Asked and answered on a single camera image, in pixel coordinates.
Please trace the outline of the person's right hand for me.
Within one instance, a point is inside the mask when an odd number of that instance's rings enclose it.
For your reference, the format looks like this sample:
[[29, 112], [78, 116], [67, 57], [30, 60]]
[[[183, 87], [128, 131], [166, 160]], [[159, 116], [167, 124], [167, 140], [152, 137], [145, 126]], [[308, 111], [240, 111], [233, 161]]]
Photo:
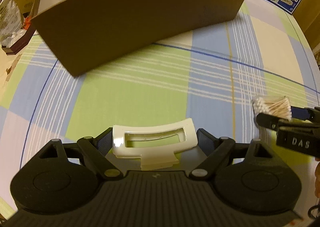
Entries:
[[315, 196], [320, 198], [320, 158], [315, 158], [315, 160], [318, 162], [315, 169]]

